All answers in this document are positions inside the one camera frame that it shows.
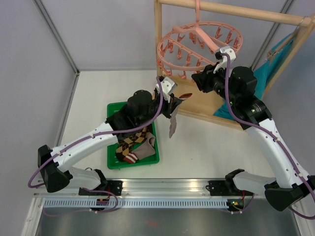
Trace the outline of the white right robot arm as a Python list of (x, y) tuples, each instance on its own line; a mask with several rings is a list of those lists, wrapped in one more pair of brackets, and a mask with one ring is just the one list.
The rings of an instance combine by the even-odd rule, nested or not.
[(226, 101), (236, 121), (260, 146), (274, 177), (253, 175), (237, 169), (225, 176), (225, 189), (235, 195), (240, 191), (251, 192), (266, 198), (277, 211), (313, 194), (315, 177), (301, 167), (276, 128), (266, 105), (255, 96), (257, 78), (253, 71), (237, 66), (231, 72), (208, 65), (204, 71), (192, 75), (198, 89), (204, 93), (214, 91)]

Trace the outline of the grey sock red striped cuff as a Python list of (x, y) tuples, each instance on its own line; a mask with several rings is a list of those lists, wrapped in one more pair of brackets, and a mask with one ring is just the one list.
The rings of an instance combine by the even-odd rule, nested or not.
[(170, 118), (170, 127), (169, 127), (169, 138), (171, 139), (173, 134), (176, 132), (176, 127), (177, 127), (177, 120), (176, 120), (176, 115), (178, 113), (180, 105), (190, 98), (192, 96), (192, 93), (184, 93), (180, 97), (175, 97), (175, 101), (173, 102), (174, 109), (171, 113), (171, 118)]

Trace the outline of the pink round clip hanger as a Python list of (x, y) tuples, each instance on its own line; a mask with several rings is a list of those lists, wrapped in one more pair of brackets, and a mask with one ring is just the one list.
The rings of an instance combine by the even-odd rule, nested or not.
[(201, 21), (201, 1), (194, 0), (195, 21), (182, 26), (174, 25), (159, 42), (156, 51), (158, 75), (187, 78), (187, 72), (197, 73), (207, 65), (216, 65), (216, 52), (230, 46), (238, 55), (243, 36), (234, 26), (223, 22)]

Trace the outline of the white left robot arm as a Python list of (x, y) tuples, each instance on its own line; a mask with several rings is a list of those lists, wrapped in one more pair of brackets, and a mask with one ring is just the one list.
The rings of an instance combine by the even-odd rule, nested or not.
[(180, 104), (189, 97), (190, 93), (175, 97), (173, 93), (160, 93), (157, 89), (154, 94), (138, 90), (119, 111), (86, 136), (65, 146), (41, 146), (38, 149), (38, 171), (47, 192), (55, 193), (72, 184), (90, 189), (96, 195), (104, 194), (107, 183), (100, 170), (89, 172), (74, 168), (73, 165), (103, 147), (135, 135), (153, 123), (159, 115), (171, 118)]

